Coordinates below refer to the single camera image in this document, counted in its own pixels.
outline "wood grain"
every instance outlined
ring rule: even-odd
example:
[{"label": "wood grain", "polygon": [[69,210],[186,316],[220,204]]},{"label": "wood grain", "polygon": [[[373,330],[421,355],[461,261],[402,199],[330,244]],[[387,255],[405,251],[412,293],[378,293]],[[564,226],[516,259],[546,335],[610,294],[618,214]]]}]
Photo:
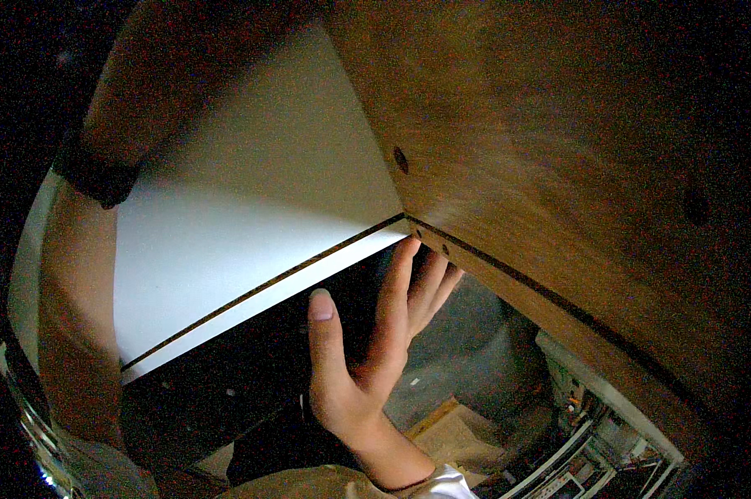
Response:
[{"label": "wood grain", "polygon": [[687,219],[707,152],[622,7],[344,2],[326,26],[407,214],[733,403],[750,256]]},{"label": "wood grain", "polygon": [[445,245],[450,261],[478,278],[612,384],[671,440],[686,459],[696,463],[709,454],[708,431],[698,415],[627,354],[494,265],[423,226],[412,225],[412,229],[419,230],[422,242],[436,252],[442,252],[442,245]]}]

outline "white laminate board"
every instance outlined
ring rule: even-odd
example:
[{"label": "white laminate board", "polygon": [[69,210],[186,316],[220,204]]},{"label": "white laminate board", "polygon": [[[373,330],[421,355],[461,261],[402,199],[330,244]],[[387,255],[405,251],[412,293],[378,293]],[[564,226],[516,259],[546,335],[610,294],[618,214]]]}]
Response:
[{"label": "white laminate board", "polygon": [[127,370],[123,371],[122,382],[126,384],[143,374],[150,373],[175,357],[250,319],[250,317],[261,311],[265,311],[271,306],[284,301],[293,294],[310,287],[312,284],[317,284],[328,276],[336,274],[367,256],[400,241],[406,237],[409,231],[408,223],[405,220],[401,220],[355,241],[353,244],[345,246],[337,252],[331,253],[329,256],[308,267],[302,268],[298,272],[252,295],[244,302],[218,314],[208,322],[190,330],[180,338],[162,346],[138,363],[131,365]]},{"label": "white laminate board", "polygon": [[402,211],[318,25],[241,71],[212,107],[120,207],[114,322],[124,363]]}]

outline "bracelet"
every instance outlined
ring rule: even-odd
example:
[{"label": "bracelet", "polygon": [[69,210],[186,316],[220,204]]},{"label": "bracelet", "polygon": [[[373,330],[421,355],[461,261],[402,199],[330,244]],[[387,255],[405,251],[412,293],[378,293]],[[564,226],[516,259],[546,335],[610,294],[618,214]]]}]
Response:
[{"label": "bracelet", "polygon": [[91,155],[81,146],[78,133],[66,135],[51,168],[76,191],[101,203],[105,210],[129,197],[140,174],[139,163],[130,166]]}]

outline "hand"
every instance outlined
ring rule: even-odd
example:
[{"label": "hand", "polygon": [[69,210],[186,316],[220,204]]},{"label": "hand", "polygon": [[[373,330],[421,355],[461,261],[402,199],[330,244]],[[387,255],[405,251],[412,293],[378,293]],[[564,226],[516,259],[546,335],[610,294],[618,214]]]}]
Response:
[{"label": "hand", "polygon": [[[412,283],[411,265],[419,246],[418,240],[407,238],[395,249],[379,294],[373,341],[367,360],[360,366],[348,369],[345,363],[342,325],[330,294],[320,289],[310,298],[311,409],[325,428],[359,456],[366,470],[380,475],[381,484],[411,478],[410,473],[405,479],[397,476],[405,475],[411,468],[407,469],[405,462],[395,458],[396,451],[424,457],[397,433],[384,416],[383,406],[406,365],[411,339],[430,323],[463,275],[463,271],[448,265],[445,258],[430,253]],[[385,449],[389,442],[398,449]],[[380,457],[368,460],[375,455],[391,455],[392,462],[403,468],[379,473],[384,469],[377,462]],[[428,460],[418,470],[418,475],[425,473],[419,477],[422,479],[433,471],[433,464]]]}]

